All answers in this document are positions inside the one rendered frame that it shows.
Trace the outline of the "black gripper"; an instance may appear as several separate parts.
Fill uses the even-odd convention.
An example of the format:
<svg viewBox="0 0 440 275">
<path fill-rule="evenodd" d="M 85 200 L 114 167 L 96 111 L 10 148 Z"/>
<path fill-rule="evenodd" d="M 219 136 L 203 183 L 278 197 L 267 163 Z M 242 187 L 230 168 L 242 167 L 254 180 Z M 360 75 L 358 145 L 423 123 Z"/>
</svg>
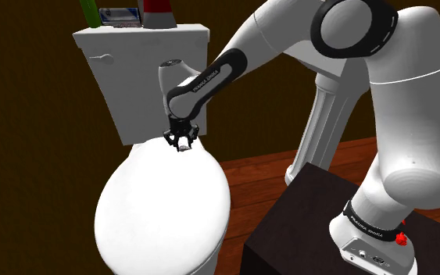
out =
<svg viewBox="0 0 440 275">
<path fill-rule="evenodd" d="M 177 118 L 173 115 L 168 116 L 170 129 L 163 132 L 163 137 L 167 143 L 179 149 L 180 137 L 187 136 L 188 147 L 192 148 L 194 140 L 198 137 L 199 126 L 191 124 L 189 120 Z"/>
</svg>

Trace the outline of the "white toilet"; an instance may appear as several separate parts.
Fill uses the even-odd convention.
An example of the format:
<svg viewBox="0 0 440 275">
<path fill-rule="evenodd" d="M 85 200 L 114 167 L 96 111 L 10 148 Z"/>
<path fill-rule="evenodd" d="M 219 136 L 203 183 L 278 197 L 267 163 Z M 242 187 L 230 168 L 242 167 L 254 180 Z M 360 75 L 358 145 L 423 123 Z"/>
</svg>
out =
<svg viewBox="0 0 440 275">
<path fill-rule="evenodd" d="M 96 206 L 100 256 L 114 275 L 214 275 L 230 216 L 227 178 L 200 141 L 184 152 L 166 142 L 158 74 L 170 59 L 205 69 L 208 28 L 101 26 L 73 38 L 131 146 Z"/>
</svg>

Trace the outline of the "red and grey bottle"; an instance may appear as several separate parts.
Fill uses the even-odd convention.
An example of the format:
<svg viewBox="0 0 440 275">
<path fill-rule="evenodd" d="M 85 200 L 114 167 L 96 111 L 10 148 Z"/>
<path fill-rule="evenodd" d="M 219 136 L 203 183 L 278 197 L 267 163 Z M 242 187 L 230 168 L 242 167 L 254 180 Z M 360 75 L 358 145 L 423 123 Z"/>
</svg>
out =
<svg viewBox="0 0 440 275">
<path fill-rule="evenodd" d="M 170 0 L 137 0 L 141 22 L 147 29 L 176 28 Z"/>
</svg>

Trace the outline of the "blue and white box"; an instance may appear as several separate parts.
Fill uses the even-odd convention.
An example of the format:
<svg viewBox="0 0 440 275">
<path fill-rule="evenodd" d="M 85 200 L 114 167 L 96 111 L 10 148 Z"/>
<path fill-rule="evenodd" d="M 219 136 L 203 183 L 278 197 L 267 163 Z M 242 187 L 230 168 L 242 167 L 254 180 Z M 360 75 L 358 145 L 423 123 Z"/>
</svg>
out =
<svg viewBox="0 0 440 275">
<path fill-rule="evenodd" d="M 138 8 L 99 8 L 98 12 L 103 25 L 142 26 Z"/>
</svg>

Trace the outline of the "dark robot stand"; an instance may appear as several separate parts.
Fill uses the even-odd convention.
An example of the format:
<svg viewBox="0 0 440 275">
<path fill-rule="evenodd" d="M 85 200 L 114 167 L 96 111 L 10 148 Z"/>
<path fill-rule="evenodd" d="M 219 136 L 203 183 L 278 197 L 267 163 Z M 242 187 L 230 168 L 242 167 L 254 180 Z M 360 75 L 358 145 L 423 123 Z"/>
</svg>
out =
<svg viewBox="0 0 440 275">
<path fill-rule="evenodd" d="M 329 223 L 357 185 L 307 163 L 244 244 L 240 275 L 370 275 L 346 262 Z M 417 275 L 440 275 L 440 223 L 418 212 L 406 218 Z"/>
</svg>

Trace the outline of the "green bottle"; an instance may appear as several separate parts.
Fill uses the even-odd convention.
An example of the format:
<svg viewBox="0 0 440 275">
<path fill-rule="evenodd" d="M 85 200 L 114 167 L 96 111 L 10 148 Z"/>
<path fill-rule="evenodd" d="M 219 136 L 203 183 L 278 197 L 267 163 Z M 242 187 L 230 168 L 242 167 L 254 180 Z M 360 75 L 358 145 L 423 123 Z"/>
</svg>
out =
<svg viewBox="0 0 440 275">
<path fill-rule="evenodd" d="M 79 0 L 84 18 L 90 28 L 101 26 L 101 20 L 95 0 Z"/>
</svg>

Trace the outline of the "white pedestal sink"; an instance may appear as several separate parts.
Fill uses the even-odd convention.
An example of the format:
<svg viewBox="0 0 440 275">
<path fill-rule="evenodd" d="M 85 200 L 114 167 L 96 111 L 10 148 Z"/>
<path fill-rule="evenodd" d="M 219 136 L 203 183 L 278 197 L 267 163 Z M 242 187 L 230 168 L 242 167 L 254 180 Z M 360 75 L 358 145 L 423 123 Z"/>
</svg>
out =
<svg viewBox="0 0 440 275">
<path fill-rule="evenodd" d="M 363 59 L 325 57 L 311 41 L 300 41 L 284 53 L 317 73 L 313 107 L 295 159 L 285 173 L 285 183 L 290 184 L 306 163 L 329 169 L 348 119 L 369 89 L 369 80 Z"/>
</svg>

